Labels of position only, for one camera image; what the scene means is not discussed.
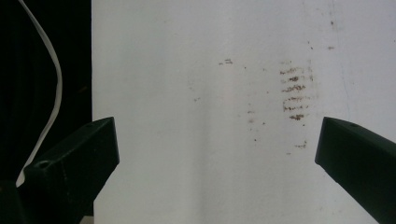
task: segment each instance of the dirt mark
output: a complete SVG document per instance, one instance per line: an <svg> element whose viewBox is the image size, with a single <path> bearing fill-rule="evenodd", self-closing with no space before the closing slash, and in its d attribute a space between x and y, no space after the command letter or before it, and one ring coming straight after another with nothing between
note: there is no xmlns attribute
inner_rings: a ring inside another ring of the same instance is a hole
<svg viewBox="0 0 396 224"><path fill-rule="evenodd" d="M283 90L282 92L302 91L305 88L306 88L305 85L294 85L292 87L288 87L287 89Z"/></svg>
<svg viewBox="0 0 396 224"><path fill-rule="evenodd" d="M303 145L296 145L297 148L306 148L306 140L304 141Z"/></svg>
<svg viewBox="0 0 396 224"><path fill-rule="evenodd" d="M303 114L292 115L292 116L290 116L289 118L295 119L295 120L300 120L300 119L303 119L303 118L304 118L304 115L303 115Z"/></svg>

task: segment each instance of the white paper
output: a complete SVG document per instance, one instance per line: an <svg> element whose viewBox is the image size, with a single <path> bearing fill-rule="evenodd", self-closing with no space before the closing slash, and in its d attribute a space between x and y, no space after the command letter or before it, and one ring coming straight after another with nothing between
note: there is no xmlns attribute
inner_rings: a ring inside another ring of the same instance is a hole
<svg viewBox="0 0 396 224"><path fill-rule="evenodd" d="M396 140L392 1L92 1L95 223L375 223L314 163L324 116Z"/></svg>

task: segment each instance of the brown spot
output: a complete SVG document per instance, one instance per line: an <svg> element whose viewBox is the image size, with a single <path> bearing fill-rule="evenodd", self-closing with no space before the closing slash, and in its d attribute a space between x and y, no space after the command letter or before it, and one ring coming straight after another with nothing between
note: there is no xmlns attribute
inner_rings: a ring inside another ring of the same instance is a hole
<svg viewBox="0 0 396 224"><path fill-rule="evenodd" d="M293 74L293 73L297 72L297 70L301 70L302 73L304 72L304 69L301 68L301 67L292 67L292 68L289 69L289 70L280 71L279 74L280 74L280 75L290 75L290 74Z"/></svg>
<svg viewBox="0 0 396 224"><path fill-rule="evenodd" d="M300 120L304 118L304 115L300 114L300 115L292 115L290 116L291 119L295 119L295 120Z"/></svg>
<svg viewBox="0 0 396 224"><path fill-rule="evenodd" d="M291 78L289 78L289 81L298 81L298 77L291 77Z"/></svg>
<svg viewBox="0 0 396 224"><path fill-rule="evenodd" d="M297 148L306 148L306 140L304 141L303 145L299 145L299 146L295 146L295 147L297 147Z"/></svg>
<svg viewBox="0 0 396 224"><path fill-rule="evenodd" d="M287 89L283 90L282 92L291 92L291 91L302 91L305 89L305 85L294 85L292 87L288 87Z"/></svg>

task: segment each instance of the white cable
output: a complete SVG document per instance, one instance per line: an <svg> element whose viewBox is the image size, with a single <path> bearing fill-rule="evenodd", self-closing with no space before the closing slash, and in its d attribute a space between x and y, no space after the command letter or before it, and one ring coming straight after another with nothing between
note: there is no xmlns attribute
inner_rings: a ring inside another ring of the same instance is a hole
<svg viewBox="0 0 396 224"><path fill-rule="evenodd" d="M41 144L43 143L44 138L47 136L47 133L49 132L50 127L52 126L53 122L56 120L56 117L58 116L59 109L61 108L62 85L63 85L61 66L59 65L58 56L56 55L55 49L53 48L49 37L47 36L46 32L41 27L40 23L38 23L37 19L35 18L33 13L30 11L29 7L26 6L26 4L23 2L23 0L19 0L19 2L25 9L26 13L29 15L33 24L35 25L35 28L37 29L38 33L40 34L41 39L43 40L44 45L46 46L46 48L49 52L49 56L51 57L53 63L55 64L56 76L58 78L58 83L56 84L55 104L54 104L52 112L49 116L49 121L47 122L46 126L44 127L43 131L41 132L41 134L37 140L37 143L35 144L35 148L33 149L32 153L30 154L29 159L24 164L24 166L20 172L20 175L18 176L17 187L19 187L24 182L23 169L32 162L33 158L35 157L35 154L37 153L38 149L40 148Z"/></svg>

